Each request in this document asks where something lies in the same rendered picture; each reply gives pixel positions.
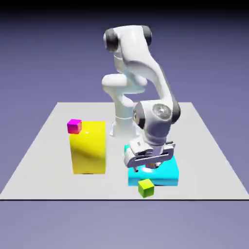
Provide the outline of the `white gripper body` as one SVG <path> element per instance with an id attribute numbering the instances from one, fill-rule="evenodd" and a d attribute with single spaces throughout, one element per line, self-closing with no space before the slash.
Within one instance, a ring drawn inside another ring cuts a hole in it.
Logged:
<path id="1" fill-rule="evenodd" d="M 131 147 L 128 147 L 124 153 L 124 163 L 127 168 L 135 166 L 147 165 L 148 163 L 164 162 L 170 160 L 174 155 L 175 143 L 168 142 L 163 146 L 163 151 L 160 155 L 152 156 L 152 152 L 139 152 L 135 155 Z"/>

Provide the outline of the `small magenta cube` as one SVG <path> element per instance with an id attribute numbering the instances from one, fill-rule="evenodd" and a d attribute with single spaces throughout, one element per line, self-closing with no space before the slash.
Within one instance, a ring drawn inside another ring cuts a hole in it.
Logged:
<path id="1" fill-rule="evenodd" d="M 67 129 L 69 134 L 79 134 L 82 130 L 82 120 L 71 119 L 67 123 Z"/>

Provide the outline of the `large yellow box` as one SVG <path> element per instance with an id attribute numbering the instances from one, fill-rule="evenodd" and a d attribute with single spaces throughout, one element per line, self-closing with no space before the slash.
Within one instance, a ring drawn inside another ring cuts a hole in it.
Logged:
<path id="1" fill-rule="evenodd" d="M 70 134 L 72 170 L 74 174 L 106 172 L 106 123 L 83 121 L 78 134 Z"/>

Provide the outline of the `small green cube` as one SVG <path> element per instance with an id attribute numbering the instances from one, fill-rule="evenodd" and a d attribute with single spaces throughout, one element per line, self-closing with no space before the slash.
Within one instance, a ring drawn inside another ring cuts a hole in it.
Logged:
<path id="1" fill-rule="evenodd" d="M 138 192 L 143 198 L 154 194 L 155 185 L 150 179 L 143 179 L 138 182 Z"/>

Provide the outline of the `large cyan box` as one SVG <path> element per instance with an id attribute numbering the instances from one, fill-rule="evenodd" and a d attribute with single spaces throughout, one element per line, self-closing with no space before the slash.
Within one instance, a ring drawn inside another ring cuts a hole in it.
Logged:
<path id="1" fill-rule="evenodd" d="M 126 149 L 130 147 L 130 145 L 124 146 L 124 152 Z M 146 149 L 148 152 L 152 152 L 152 156 L 155 156 L 153 154 L 153 150 Z M 138 182 L 143 179 L 150 179 L 154 185 L 158 186 L 177 186 L 178 185 L 178 178 L 179 178 L 179 170 L 178 165 L 175 159 L 175 156 L 168 160 L 164 161 L 159 168 L 150 169 L 146 168 L 146 165 L 138 166 L 139 171 L 135 173 L 133 171 L 133 168 L 128 168 L 128 185 L 129 186 L 137 186 Z"/>

